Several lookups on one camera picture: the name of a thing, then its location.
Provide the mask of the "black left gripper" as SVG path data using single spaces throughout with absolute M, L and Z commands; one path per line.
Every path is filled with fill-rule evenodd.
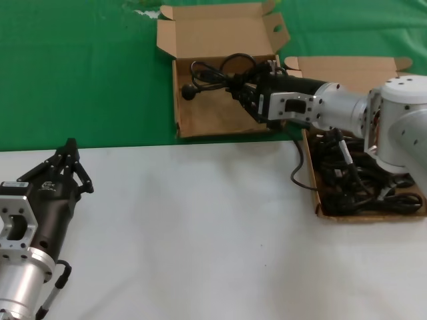
M 81 181 L 80 186 L 72 175 L 59 174 L 68 163 L 71 172 Z M 51 157 L 24 173 L 17 181 L 31 184 L 29 203 L 38 224 L 31 246 L 57 260 L 76 203 L 81 199 L 79 194 L 94 192 L 92 180 L 80 163 L 76 139 L 68 138 Z

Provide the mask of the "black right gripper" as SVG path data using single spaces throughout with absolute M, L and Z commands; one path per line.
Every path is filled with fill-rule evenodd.
M 257 123 L 268 120 L 313 120 L 322 103 L 320 88 L 325 81 L 288 74 L 234 75 L 230 80 L 232 98 Z

